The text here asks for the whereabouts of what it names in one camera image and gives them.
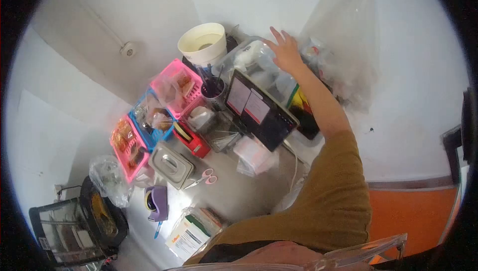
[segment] blue pen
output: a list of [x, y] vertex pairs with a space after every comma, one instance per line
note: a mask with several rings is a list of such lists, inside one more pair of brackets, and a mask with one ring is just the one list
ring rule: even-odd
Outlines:
[[159, 230], [161, 229], [161, 225], [163, 224], [162, 221], [158, 222], [158, 228], [156, 229], [156, 233], [154, 234], [154, 238], [158, 238]]

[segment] pink scissors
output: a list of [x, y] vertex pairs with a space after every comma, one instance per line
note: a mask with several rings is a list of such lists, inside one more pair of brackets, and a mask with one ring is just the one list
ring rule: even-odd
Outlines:
[[191, 188], [193, 186], [196, 186], [197, 184], [199, 184], [200, 182], [206, 180], [206, 184], [214, 184], [217, 180], [218, 180], [218, 177], [216, 177], [215, 175], [212, 175], [214, 173], [214, 169], [212, 168], [208, 168], [206, 169], [205, 171], [203, 171], [203, 176], [202, 178], [200, 178], [199, 180], [197, 180], [196, 182], [194, 182], [193, 184], [190, 184], [188, 187], [184, 188], [184, 189], [188, 189], [188, 188]]

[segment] stainless steel counter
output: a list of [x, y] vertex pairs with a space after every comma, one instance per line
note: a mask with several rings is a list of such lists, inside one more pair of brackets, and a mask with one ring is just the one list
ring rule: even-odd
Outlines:
[[[194, 157], [190, 150], [175, 137], [168, 145], [184, 155], [195, 165], [195, 172], [189, 183], [200, 178], [206, 168], [213, 168], [218, 177], [215, 184], [200, 183], [186, 190], [176, 190], [158, 174], [155, 183], [168, 187], [168, 220], [163, 222], [158, 238], [154, 239], [157, 223], [147, 220], [149, 211], [144, 206], [144, 189], [135, 188], [131, 204], [125, 209], [130, 234], [121, 245], [121, 253], [131, 253], [135, 248], [137, 259], [148, 261], [158, 270], [179, 266], [183, 261], [176, 257], [164, 244], [181, 210], [191, 203], [212, 208], [230, 224], [246, 218], [271, 213], [272, 209], [289, 192], [294, 176], [296, 159], [286, 148], [278, 148], [279, 164], [275, 168], [255, 178], [236, 171], [238, 158], [230, 151], [228, 154], [211, 151], [204, 159]], [[299, 161], [296, 180], [308, 171], [308, 166]]]

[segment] white bucket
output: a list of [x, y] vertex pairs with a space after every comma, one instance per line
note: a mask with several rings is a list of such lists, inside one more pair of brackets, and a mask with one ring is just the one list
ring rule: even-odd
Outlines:
[[182, 35], [178, 49], [193, 65], [214, 65], [227, 53], [226, 31], [219, 23], [198, 25]]

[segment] metal cup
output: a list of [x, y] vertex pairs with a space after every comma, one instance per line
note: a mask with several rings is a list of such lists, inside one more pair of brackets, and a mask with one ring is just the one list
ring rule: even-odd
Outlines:
[[[217, 77], [213, 77], [213, 83], [215, 83], [216, 80]], [[216, 94], [214, 97], [211, 97], [212, 95], [214, 95], [214, 93], [209, 92], [207, 90], [206, 84], [203, 83], [203, 85], [201, 86], [201, 95], [203, 96], [206, 103], [211, 105], [215, 111], [224, 111], [226, 110], [226, 105], [224, 104], [224, 101], [226, 99], [226, 84], [222, 79], [219, 79], [218, 88], [221, 89], [221, 92], [218, 95]]]

